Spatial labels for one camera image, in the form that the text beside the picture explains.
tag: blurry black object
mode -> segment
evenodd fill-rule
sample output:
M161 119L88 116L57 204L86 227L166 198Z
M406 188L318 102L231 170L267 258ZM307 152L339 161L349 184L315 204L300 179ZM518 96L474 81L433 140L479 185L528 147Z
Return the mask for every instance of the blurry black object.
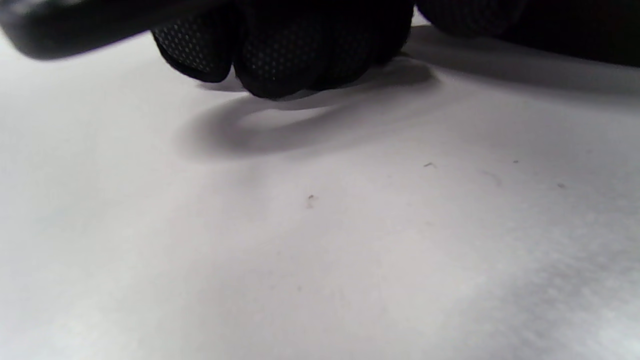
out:
M640 0L529 0L519 20L498 38L640 67Z
M0 0L0 26L36 59L64 58L227 0Z
M358 79L395 57L414 3L454 37L640 66L640 0L0 0L24 54L62 58L151 29L179 72L220 82L232 67L258 97Z

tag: gloved hand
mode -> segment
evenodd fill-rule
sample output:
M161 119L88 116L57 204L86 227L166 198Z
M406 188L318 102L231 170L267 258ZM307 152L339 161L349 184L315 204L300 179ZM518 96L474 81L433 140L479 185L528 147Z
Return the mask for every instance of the gloved hand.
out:
M235 0L153 29L163 58L205 82L233 66L243 86L276 99L357 80L406 42L413 0Z
M252 94L276 99L342 86L390 61L408 38L414 1L432 25L452 36L498 37L594 60L640 63L636 43L620 40L640 35L633 20L638 0L233 0L152 32L165 60L181 73L219 82L233 66ZM590 25L604 10L607 18Z

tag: finger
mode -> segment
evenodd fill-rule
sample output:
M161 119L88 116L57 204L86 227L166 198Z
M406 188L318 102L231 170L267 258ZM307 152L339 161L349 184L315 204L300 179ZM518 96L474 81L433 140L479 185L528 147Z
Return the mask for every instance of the finger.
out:
M0 27L38 60L65 58L112 44L226 0L0 0Z
M441 31L457 37L499 35L513 25L527 0L417 0L420 12Z
M363 0L333 3L325 11L325 34L330 53L313 90L336 88L360 78L374 62L377 32L370 8Z
M326 67L328 42L313 2L265 3L240 2L247 27L234 68L253 95L277 99L308 88L317 79Z
M384 0L379 3L376 9L379 36L376 63L383 65L395 58L409 39L415 1Z
M229 74L241 18L232 3L152 30L162 57L191 78L218 83Z

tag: perforated fabric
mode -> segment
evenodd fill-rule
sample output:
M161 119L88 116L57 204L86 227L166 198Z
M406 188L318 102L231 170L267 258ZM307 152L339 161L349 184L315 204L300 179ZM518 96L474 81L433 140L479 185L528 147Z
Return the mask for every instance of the perforated fabric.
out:
M403 10L387 11L396 4ZM338 87L390 61L412 15L413 0L236 0L152 32L181 73L219 82L233 64L247 90L275 99Z
M528 0L417 0L439 30L457 37L490 37L513 25Z

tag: debris speck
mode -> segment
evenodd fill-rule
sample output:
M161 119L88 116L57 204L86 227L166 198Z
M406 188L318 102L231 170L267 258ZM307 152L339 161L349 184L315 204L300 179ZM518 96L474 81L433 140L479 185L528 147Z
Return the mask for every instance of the debris speck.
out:
M313 209L314 208L314 202L317 200L317 197L315 195L309 195L307 197L307 209Z

